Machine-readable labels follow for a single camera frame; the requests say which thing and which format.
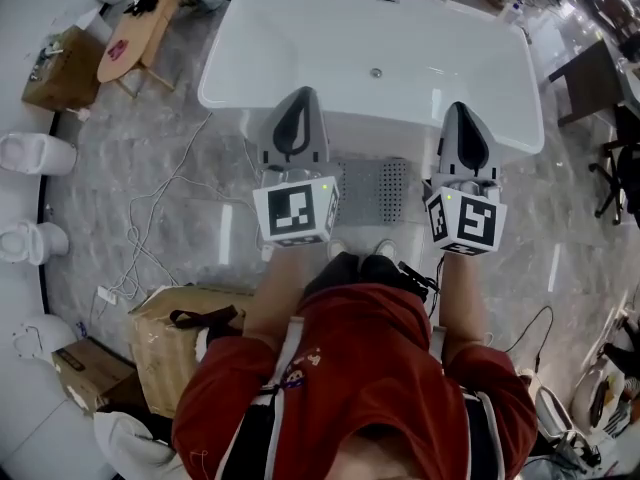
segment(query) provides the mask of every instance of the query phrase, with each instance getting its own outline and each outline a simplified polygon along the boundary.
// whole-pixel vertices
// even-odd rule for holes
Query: white toilet
[[[45,133],[11,132],[0,137],[0,167],[8,171],[64,176],[76,157],[74,146]]]
[[[0,260],[9,263],[28,261],[32,265],[46,263],[52,254],[69,252],[67,234],[55,224],[35,224],[20,220],[0,228]]]

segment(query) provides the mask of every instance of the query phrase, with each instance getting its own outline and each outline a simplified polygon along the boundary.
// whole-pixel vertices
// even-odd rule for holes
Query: cardboard box
[[[100,88],[96,74],[104,45],[75,25],[58,41],[63,52],[42,63],[37,80],[27,80],[22,101],[54,112],[88,107]]]
[[[198,363],[195,345],[200,329],[177,329],[174,310],[211,313],[235,306],[244,314],[251,302],[247,292],[211,286],[184,286],[156,292],[131,312],[131,350],[144,397],[153,413],[173,418],[184,388]],[[242,329],[243,316],[231,325]]]
[[[55,351],[53,365],[62,389],[88,414],[109,403],[146,409],[136,369],[91,338]]]

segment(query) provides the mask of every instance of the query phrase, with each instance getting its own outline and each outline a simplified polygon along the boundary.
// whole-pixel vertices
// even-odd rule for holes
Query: white freestanding bathtub
[[[426,168],[455,101],[485,121],[505,162],[544,144],[524,34],[451,1],[233,0],[201,104],[255,141],[265,115],[303,85],[318,92],[334,149]]]

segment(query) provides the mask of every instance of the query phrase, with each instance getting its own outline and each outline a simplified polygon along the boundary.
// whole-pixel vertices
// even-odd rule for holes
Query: white cable
[[[251,160],[251,155],[249,154],[249,151],[247,150],[247,139],[244,139],[242,141],[242,143],[244,144],[244,152],[247,155],[247,160],[249,160],[249,164],[251,165],[251,170],[253,171],[253,177],[256,179],[256,183],[260,183],[260,175],[258,174],[258,171],[256,170],[255,166],[253,165],[253,160]]]
[[[193,142],[195,141],[196,137],[198,136],[198,133],[200,132],[200,130],[202,130],[202,128],[207,124],[207,122],[209,121],[209,119],[211,118],[211,113],[209,113],[209,115],[207,116],[207,118],[202,122],[202,124],[200,126],[198,126],[198,129],[195,131],[195,133],[193,134],[193,136],[191,137],[191,140],[189,141],[189,144],[187,145],[185,151],[184,151],[184,155],[182,156],[182,160],[180,161],[180,163],[178,164],[178,166],[173,170],[173,173],[171,174],[171,176],[165,180],[164,182],[162,182],[160,184],[160,186],[151,194],[147,194],[147,195],[142,195],[142,196],[137,196],[132,198],[129,201],[129,228],[127,229],[127,241],[133,245],[133,251],[131,254],[131,264],[129,265],[129,268],[126,270],[126,272],[120,276],[120,278],[118,279],[118,281],[116,282],[116,284],[114,284],[111,288],[109,288],[109,292],[110,293],[116,293],[121,297],[124,297],[127,300],[134,300],[136,298],[136,296],[138,295],[138,292],[141,289],[140,286],[140,281],[139,281],[139,276],[138,276],[138,269],[137,269],[137,261],[138,258],[140,257],[141,254],[145,255],[147,258],[149,258],[151,260],[151,262],[156,265],[157,267],[159,267],[165,274],[167,274],[167,277],[171,280],[171,286],[178,286],[179,283],[174,279],[174,277],[171,275],[171,273],[162,265],[162,263],[160,263],[160,261],[158,260],[158,258],[156,258],[154,256],[154,254],[149,251],[147,248],[145,248],[145,244],[147,242],[147,239],[149,238],[149,233],[151,232],[151,224],[153,222],[153,215],[155,213],[155,209],[156,206],[158,205],[158,202],[160,201],[160,199],[162,198],[162,196],[164,195],[165,191],[167,190],[168,186],[171,184],[171,182],[173,180],[179,179],[179,180],[183,180],[186,181],[187,183],[191,183],[193,185],[197,185],[197,186],[201,186],[201,187],[206,187],[210,190],[212,190],[220,199],[223,199],[225,201],[229,201],[229,202],[235,202],[235,203],[241,203],[246,205],[247,207],[249,207],[249,209],[251,209],[251,211],[254,213],[254,215],[257,218],[257,212],[255,210],[255,208],[248,203],[247,201],[243,200],[243,199],[239,199],[239,198],[234,198],[234,197],[229,197],[229,196],[225,196],[224,194],[222,194],[218,189],[212,187],[211,185],[208,185],[206,183],[200,183],[197,181],[193,181],[190,179],[185,178],[184,176],[179,176],[176,173],[180,170],[180,168],[183,166],[185,160],[187,159],[187,155],[189,154],[189,151],[191,150],[191,146],[193,145]],[[249,152],[247,151],[247,147],[246,147],[246,142],[245,142],[245,153],[247,154],[247,159],[249,160],[249,163],[251,164],[251,169],[254,173],[254,177],[257,177],[257,173],[253,167],[253,162],[251,161],[251,158],[249,156]],[[156,194],[158,194],[158,196],[155,198],[152,206],[151,206],[151,212],[149,213],[149,220],[147,222],[147,228],[144,234],[144,238],[142,238],[142,240],[140,240],[140,229],[134,225],[133,223],[133,203],[135,201],[138,201],[139,199],[146,199],[149,197],[154,197],[156,196]],[[256,231],[256,249],[258,249],[258,251],[260,252],[261,249],[258,247],[258,236],[259,236],[259,231],[260,231],[260,226],[258,225],[257,231]],[[130,290],[127,290],[125,287],[125,284],[129,283],[130,284]]]

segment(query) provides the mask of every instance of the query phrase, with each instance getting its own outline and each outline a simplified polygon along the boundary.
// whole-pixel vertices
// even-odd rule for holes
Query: white strap
[[[496,451],[496,460],[498,461],[498,480],[504,480],[504,456],[502,455],[502,445],[500,444],[500,435],[498,434],[498,422],[496,421],[496,414],[493,411],[493,405],[486,393],[476,392],[478,398],[482,401],[484,406],[484,412],[487,415],[487,422],[489,423],[489,432],[493,440],[493,448]]]
[[[298,346],[300,345],[300,340],[302,339],[302,329],[304,327],[304,318],[294,316],[289,320],[289,326],[287,327],[287,335],[284,339],[284,343],[282,344],[282,350],[280,350],[280,356],[278,357],[278,361],[276,362],[276,368],[271,376],[271,379],[267,384],[262,386],[262,389],[272,389],[276,385],[280,383],[280,380],[284,376],[284,372],[286,371],[289,363],[293,361],[293,357],[295,356]],[[269,405],[271,403],[271,399],[273,398],[273,394],[265,394],[256,396],[251,405]],[[276,451],[278,449],[278,439],[280,437],[280,428],[282,426],[282,417],[284,415],[284,391],[279,389],[275,395],[275,415],[274,415],[274,423],[273,429],[271,430],[271,439],[269,441],[269,452],[267,453],[267,464],[265,467],[264,477],[266,480],[271,480],[273,478],[273,469],[276,463]],[[240,427],[242,426],[242,422],[244,421],[244,417],[238,424],[236,428],[236,432],[233,435],[233,439],[229,443],[227,447],[227,451],[225,452],[220,464],[218,465],[218,470],[216,471],[215,480],[220,480],[222,478],[222,473],[224,472],[224,468],[227,465],[227,460],[229,459],[229,455],[231,454],[231,450],[233,449],[233,445],[236,442],[236,438],[238,437],[238,433],[240,432]]]

